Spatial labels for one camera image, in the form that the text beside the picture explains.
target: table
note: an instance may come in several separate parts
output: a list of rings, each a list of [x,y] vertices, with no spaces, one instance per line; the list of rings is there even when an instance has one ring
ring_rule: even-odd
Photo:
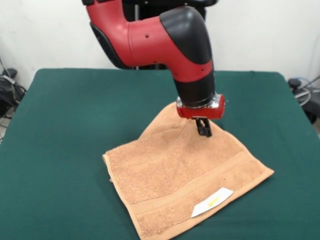
[[[275,174],[176,239],[320,236],[320,141],[276,72],[217,72],[216,123]],[[0,236],[138,239],[102,160],[177,97],[167,70],[41,69],[0,145]]]

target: towel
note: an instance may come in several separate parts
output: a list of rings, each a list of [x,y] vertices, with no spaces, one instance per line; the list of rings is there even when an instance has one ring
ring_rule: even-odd
[[[140,239],[171,239],[274,173],[233,135],[210,124],[213,136],[200,136],[195,121],[180,118],[172,103],[139,139],[103,155],[111,182]],[[215,197],[208,204],[210,209],[203,205],[221,190],[231,195],[222,202]],[[200,212],[193,216],[197,205]]]

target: white label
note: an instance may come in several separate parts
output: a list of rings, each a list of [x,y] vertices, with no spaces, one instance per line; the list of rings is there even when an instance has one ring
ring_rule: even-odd
[[[206,200],[198,203],[194,206],[191,218],[194,218],[204,212],[215,208],[219,204],[222,204],[227,198],[229,198],[234,191],[231,191],[225,187],[220,188],[214,194],[209,196]]]

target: black cable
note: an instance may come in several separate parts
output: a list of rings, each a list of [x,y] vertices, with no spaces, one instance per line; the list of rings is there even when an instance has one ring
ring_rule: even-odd
[[[320,76],[317,76],[317,77],[316,77],[315,79],[313,79],[312,81],[310,81],[310,82],[306,83],[305,85],[299,87],[299,89],[303,89],[303,88],[309,86],[310,84],[313,84],[314,82],[318,81],[319,79],[320,79]]]
[[[0,57],[0,65],[3,68],[3,70],[6,72],[6,74],[8,74],[8,77],[11,78],[10,72],[5,68],[4,63],[1,60],[1,57]]]

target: electrical cord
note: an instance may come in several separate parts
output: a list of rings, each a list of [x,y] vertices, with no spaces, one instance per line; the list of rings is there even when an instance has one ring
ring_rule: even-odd
[[[310,101],[312,94],[320,93],[320,89],[315,89],[313,91],[310,91],[307,88],[303,88],[302,90],[304,90],[304,92],[301,92],[294,96],[297,100],[299,100],[299,98],[307,96],[306,100],[304,100],[303,102],[299,102],[301,107],[306,105]]]
[[[305,87],[312,85],[314,82],[318,81],[320,79],[320,76],[317,76],[315,79],[313,79],[312,81],[306,83],[305,85],[299,87],[299,89],[304,89]]]
[[[9,78],[11,78],[10,72],[5,68],[5,66],[1,60],[1,57],[0,57],[0,65],[3,68],[3,70],[6,72],[6,74],[8,74]]]
[[[304,81],[306,81],[307,83],[310,83],[310,82],[311,82],[309,79],[307,79],[307,78],[305,78],[305,77],[301,77],[301,76],[297,76],[297,77],[295,77],[295,79],[304,80]]]

